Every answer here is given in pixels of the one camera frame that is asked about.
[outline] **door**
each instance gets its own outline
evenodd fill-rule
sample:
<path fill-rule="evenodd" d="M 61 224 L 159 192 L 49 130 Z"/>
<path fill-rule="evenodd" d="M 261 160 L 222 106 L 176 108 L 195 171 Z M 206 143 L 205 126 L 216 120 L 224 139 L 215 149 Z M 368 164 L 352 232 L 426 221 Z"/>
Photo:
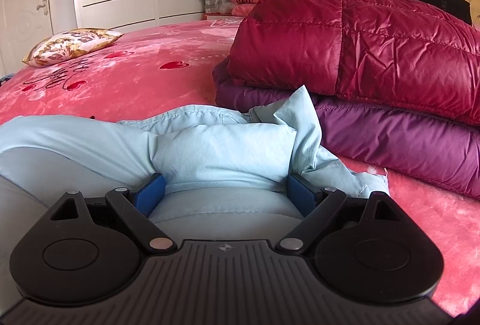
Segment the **door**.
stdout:
<path fill-rule="evenodd" d="M 15 73 L 33 46 L 52 35 L 49 0 L 0 0 L 0 17 L 0 62 Z"/>

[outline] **door handle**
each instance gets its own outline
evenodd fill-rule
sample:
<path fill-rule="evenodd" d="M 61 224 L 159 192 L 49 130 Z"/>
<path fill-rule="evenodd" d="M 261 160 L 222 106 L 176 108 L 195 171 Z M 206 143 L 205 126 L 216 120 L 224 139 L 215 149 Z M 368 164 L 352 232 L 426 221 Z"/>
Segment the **door handle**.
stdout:
<path fill-rule="evenodd" d="M 37 11 L 40 8 L 43 8 L 43 14 L 46 16 L 49 14 L 49 8 L 47 7 L 48 1 L 47 0 L 42 0 L 42 4 L 37 5 Z"/>

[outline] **purple down jacket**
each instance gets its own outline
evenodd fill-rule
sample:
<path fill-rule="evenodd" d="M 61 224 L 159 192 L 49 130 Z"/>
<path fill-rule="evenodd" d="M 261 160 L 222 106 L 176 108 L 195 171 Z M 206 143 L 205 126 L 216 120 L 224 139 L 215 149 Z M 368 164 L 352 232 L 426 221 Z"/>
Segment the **purple down jacket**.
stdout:
<path fill-rule="evenodd" d="M 289 97 L 285 90 L 235 86 L 228 59 L 213 70 L 217 105 L 247 112 Z M 480 132 L 440 116 L 311 93 L 322 145 L 336 155 L 394 169 L 480 200 Z"/>

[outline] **maroon puffer jacket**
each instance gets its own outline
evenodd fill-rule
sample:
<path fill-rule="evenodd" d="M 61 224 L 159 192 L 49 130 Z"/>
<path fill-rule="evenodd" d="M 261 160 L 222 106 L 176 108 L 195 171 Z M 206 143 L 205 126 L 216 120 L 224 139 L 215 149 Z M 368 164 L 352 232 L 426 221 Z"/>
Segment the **maroon puffer jacket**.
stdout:
<path fill-rule="evenodd" d="M 305 85 L 480 125 L 480 32 L 415 0 L 260 0 L 228 71 L 237 85 Z"/>

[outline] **pink blanket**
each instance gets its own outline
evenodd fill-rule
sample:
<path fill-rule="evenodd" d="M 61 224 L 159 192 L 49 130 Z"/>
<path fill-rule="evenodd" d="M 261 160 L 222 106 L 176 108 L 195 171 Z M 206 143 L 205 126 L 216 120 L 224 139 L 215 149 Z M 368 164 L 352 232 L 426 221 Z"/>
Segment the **pink blanket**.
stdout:
<path fill-rule="evenodd" d="M 24 68 L 0 88 L 0 124 L 63 114 L 115 122 L 186 104 L 214 104 L 212 69 L 239 23 L 200 21 L 125 34 L 113 46 L 49 68 Z M 383 168 L 342 159 L 357 171 Z M 440 248 L 445 272 L 433 300 L 450 314 L 480 296 L 480 203 L 388 172 L 393 199 Z"/>

